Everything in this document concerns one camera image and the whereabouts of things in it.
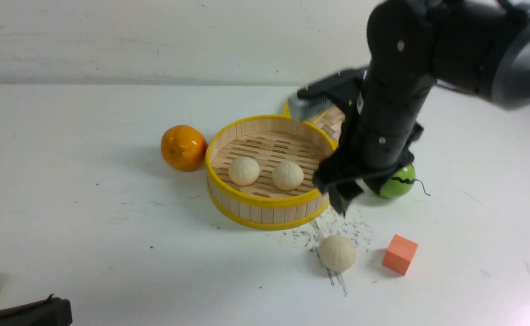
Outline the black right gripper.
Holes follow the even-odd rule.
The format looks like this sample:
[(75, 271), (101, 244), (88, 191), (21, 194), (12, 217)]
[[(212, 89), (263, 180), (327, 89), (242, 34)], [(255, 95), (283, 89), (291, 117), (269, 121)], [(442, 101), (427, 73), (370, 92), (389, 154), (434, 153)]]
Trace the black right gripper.
[(321, 161), (313, 177), (337, 213), (346, 216), (350, 204), (364, 194), (358, 180), (377, 194), (390, 176), (414, 163), (409, 148), (423, 132), (419, 111), (419, 106), (406, 105), (343, 113), (337, 149)]

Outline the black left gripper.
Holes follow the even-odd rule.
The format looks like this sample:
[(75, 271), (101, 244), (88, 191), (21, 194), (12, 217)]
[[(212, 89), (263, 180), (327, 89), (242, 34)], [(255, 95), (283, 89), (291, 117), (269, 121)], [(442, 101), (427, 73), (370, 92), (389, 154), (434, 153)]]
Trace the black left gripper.
[(54, 295), (0, 310), (0, 326), (70, 326), (72, 323), (70, 301)]

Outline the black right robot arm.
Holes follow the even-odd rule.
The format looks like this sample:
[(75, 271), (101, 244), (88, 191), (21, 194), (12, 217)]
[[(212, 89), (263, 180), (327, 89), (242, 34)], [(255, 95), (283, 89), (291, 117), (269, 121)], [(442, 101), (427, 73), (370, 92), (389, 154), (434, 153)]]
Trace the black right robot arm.
[(530, 104), (530, 4), (500, 0), (387, 0), (373, 9), (365, 75), (349, 70), (298, 91), (325, 97), (344, 114), (337, 149), (314, 173), (315, 187), (345, 215), (414, 161), (418, 115), (438, 81), (506, 110)]

